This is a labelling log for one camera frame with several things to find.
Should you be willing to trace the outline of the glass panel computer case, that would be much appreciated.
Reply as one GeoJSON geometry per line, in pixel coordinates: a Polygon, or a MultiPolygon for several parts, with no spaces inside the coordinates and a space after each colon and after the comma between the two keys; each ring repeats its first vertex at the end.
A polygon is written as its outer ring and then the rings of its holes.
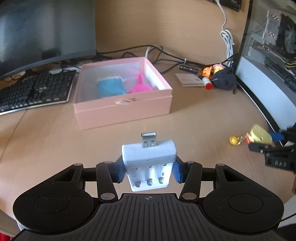
{"type": "Polygon", "coordinates": [[[250,1],[235,67],[271,130],[295,124],[295,1],[250,1]]]}

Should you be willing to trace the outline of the pink open cardboard box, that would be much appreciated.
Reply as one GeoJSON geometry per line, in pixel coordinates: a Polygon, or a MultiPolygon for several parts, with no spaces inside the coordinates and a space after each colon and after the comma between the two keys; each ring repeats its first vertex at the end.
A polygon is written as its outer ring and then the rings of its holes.
{"type": "Polygon", "coordinates": [[[83,130],[170,112],[172,88],[145,57],[84,64],[74,95],[83,130]]]}

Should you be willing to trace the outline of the white usb battery charger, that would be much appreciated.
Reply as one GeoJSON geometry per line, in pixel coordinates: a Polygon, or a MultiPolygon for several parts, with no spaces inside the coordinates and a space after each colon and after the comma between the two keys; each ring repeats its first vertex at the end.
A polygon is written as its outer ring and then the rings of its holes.
{"type": "Polygon", "coordinates": [[[142,133],[142,141],[121,147],[122,160],[133,192],[166,188],[177,158],[172,139],[157,140],[157,134],[142,133]]]}

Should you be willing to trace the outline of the black keyboard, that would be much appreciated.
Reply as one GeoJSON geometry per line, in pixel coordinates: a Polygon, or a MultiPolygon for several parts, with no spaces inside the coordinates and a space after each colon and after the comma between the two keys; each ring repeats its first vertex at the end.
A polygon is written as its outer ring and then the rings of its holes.
{"type": "Polygon", "coordinates": [[[30,76],[1,89],[1,115],[69,101],[75,70],[30,76]]]}

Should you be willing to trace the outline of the white card pack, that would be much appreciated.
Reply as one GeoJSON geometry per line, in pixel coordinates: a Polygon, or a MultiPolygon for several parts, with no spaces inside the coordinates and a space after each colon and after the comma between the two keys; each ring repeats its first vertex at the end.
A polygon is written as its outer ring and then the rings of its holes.
{"type": "Polygon", "coordinates": [[[194,74],[176,73],[175,77],[182,87],[204,87],[204,82],[194,74]]]}

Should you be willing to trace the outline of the yellow toy keychain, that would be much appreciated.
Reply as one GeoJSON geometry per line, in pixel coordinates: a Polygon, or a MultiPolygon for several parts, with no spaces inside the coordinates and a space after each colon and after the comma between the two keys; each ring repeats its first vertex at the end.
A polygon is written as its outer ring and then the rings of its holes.
{"type": "Polygon", "coordinates": [[[229,138],[230,144],[237,146],[244,140],[250,143],[259,143],[265,145],[271,145],[273,143],[272,136],[260,125],[255,124],[251,130],[244,136],[231,136],[229,138]]]}

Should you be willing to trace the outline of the black computer monitor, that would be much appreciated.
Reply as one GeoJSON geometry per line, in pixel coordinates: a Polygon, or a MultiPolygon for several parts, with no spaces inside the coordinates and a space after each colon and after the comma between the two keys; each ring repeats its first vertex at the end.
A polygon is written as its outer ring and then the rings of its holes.
{"type": "Polygon", "coordinates": [[[1,79],[95,54],[94,1],[1,1],[1,79]]]}

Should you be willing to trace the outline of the white red glue stick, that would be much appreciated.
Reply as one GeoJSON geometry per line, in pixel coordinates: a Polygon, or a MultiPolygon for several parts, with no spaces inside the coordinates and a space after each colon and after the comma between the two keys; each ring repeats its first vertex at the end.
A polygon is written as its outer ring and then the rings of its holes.
{"type": "Polygon", "coordinates": [[[210,90],[212,88],[212,82],[208,77],[203,76],[201,80],[203,81],[204,87],[206,89],[210,90]]]}

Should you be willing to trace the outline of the black plush toy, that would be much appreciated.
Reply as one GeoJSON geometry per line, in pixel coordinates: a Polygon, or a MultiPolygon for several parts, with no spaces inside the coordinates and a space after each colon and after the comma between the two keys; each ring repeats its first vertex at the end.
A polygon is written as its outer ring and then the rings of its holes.
{"type": "Polygon", "coordinates": [[[233,68],[225,67],[217,71],[213,75],[212,83],[218,89],[231,90],[233,94],[236,92],[237,79],[233,68]]]}

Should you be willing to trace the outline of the black flashlight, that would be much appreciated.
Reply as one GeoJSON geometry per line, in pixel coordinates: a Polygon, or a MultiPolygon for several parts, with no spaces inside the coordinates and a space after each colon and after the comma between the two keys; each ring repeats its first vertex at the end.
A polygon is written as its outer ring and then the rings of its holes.
{"type": "Polygon", "coordinates": [[[185,65],[180,65],[179,69],[183,70],[183,71],[186,71],[186,72],[194,73],[194,74],[198,74],[198,72],[199,72],[199,69],[188,67],[188,66],[185,66],[185,65]]]}

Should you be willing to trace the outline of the pink plastic strainer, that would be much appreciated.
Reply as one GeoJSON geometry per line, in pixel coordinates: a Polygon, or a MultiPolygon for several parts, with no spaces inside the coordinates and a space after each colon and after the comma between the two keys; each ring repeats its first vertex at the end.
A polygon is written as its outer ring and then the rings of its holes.
{"type": "Polygon", "coordinates": [[[139,93],[139,92],[149,92],[149,91],[153,91],[152,87],[150,85],[143,84],[142,75],[138,74],[137,85],[135,85],[133,89],[128,92],[128,94],[139,93]]]}

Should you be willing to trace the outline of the black wall power strip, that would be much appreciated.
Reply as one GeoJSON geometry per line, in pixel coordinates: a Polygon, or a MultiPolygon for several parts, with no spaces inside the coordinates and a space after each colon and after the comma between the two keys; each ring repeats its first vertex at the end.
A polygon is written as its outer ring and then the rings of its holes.
{"type": "Polygon", "coordinates": [[[234,11],[239,11],[241,9],[241,0],[219,0],[222,6],[230,8],[234,11]]]}

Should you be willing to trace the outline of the orange pumpkin toy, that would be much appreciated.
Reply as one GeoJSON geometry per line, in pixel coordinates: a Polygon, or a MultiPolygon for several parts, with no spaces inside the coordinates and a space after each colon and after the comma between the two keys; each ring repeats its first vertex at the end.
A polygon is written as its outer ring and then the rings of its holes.
{"type": "Polygon", "coordinates": [[[207,66],[203,69],[202,75],[207,78],[211,78],[213,75],[213,66],[207,66]]]}

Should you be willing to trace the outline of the pink yellow cupcake toy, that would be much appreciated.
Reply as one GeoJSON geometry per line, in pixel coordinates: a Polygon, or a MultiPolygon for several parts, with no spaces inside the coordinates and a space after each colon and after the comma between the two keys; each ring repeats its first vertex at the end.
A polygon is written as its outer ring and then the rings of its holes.
{"type": "Polygon", "coordinates": [[[213,74],[217,73],[220,70],[223,70],[225,66],[223,64],[215,64],[212,66],[212,72],[213,74]]]}

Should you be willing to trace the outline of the blue white packet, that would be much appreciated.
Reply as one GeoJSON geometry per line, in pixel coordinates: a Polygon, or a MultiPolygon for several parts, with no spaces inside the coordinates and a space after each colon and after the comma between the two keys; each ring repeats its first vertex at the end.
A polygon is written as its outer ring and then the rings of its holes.
{"type": "Polygon", "coordinates": [[[96,86],[99,98],[125,95],[126,90],[123,79],[119,75],[109,75],[107,77],[97,78],[96,86]]]}

